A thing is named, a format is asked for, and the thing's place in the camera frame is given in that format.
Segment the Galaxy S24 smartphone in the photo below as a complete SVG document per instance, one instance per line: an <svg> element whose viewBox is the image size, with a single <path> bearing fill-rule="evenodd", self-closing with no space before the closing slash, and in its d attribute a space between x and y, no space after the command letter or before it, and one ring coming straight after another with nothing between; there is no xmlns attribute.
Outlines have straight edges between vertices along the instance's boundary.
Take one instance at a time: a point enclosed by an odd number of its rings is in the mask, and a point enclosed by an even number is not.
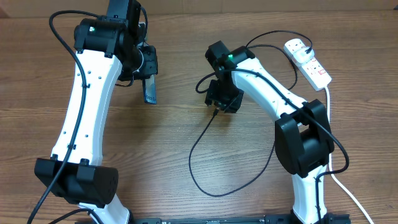
<svg viewBox="0 0 398 224"><path fill-rule="evenodd" d="M144 102L147 104L156 105L156 87L155 87L155 75L151 75L148 79L142 81Z"/></svg>

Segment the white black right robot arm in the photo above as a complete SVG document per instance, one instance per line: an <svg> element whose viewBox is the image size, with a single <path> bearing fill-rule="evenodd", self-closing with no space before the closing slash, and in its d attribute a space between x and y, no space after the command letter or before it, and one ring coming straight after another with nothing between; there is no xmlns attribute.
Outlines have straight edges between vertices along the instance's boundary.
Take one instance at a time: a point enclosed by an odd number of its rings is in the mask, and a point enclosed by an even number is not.
<svg viewBox="0 0 398 224"><path fill-rule="evenodd" d="M286 89L245 46L230 51L218 41L205 57L216 76L206 90L205 103L235 113L248 95L263 108L275 124L277 158L292 176L292 218L299 223L328 223L322 182L335 142L324 105Z"/></svg>

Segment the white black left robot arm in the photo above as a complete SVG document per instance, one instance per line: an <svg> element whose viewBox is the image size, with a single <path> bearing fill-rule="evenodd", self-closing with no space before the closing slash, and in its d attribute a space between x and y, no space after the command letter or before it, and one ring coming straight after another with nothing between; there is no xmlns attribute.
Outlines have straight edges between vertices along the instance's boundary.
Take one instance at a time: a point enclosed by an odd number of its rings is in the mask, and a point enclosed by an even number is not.
<svg viewBox="0 0 398 224"><path fill-rule="evenodd" d="M132 223L131 211L117 196L117 169L105 167L103 132L113 90L142 82L144 101L156 104L159 70L147 38L146 10L134 0L111 1L103 16L85 12L75 27L75 79L65 121L48 159L34 172L47 194L64 198L94 223Z"/></svg>

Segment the white charger plug adapter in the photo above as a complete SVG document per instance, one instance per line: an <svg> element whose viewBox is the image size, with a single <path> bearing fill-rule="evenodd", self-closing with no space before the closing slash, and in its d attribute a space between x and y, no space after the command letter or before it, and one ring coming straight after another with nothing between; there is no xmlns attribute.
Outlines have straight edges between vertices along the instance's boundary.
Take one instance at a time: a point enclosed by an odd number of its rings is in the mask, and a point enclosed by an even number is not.
<svg viewBox="0 0 398 224"><path fill-rule="evenodd" d="M309 47L303 47L293 53L293 58L296 65L302 66L309 62L315 56L315 52Z"/></svg>

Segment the white power strip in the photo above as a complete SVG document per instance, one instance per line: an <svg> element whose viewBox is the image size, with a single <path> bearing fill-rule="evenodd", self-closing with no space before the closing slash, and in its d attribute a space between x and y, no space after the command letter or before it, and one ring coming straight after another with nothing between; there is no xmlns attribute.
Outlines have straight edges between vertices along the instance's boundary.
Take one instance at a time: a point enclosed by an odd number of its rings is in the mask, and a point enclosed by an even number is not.
<svg viewBox="0 0 398 224"><path fill-rule="evenodd" d="M292 59L295 65L296 63L293 58L293 53L303 47L307 46L300 39L289 40L284 45L284 51ZM296 66L316 91L324 89L331 82L331 76L329 76L327 71L315 57L302 66Z"/></svg>

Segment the cardboard back panel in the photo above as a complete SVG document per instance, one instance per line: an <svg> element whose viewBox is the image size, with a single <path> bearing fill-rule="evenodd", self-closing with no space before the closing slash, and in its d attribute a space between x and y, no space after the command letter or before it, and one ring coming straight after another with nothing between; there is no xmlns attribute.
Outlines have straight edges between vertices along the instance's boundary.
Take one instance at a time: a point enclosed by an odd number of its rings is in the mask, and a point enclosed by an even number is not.
<svg viewBox="0 0 398 224"><path fill-rule="evenodd" d="M377 11L397 0L139 0L148 14L219 14L289 11ZM108 0L1 0L1 17L48 17L75 9L105 14Z"/></svg>

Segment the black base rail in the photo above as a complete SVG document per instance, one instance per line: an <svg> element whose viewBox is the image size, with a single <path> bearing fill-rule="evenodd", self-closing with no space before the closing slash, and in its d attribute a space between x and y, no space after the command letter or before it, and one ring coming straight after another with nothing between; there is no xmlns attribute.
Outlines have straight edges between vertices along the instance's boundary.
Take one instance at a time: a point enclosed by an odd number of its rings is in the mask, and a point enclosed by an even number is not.
<svg viewBox="0 0 398 224"><path fill-rule="evenodd" d="M135 218L133 224L299 224L302 223L294 214L285 215L265 215L264 217L250 218L215 218L215 219L171 219L162 220L160 218ZM334 215L327 213L322 223L326 224L350 224L351 220L348 214Z"/></svg>

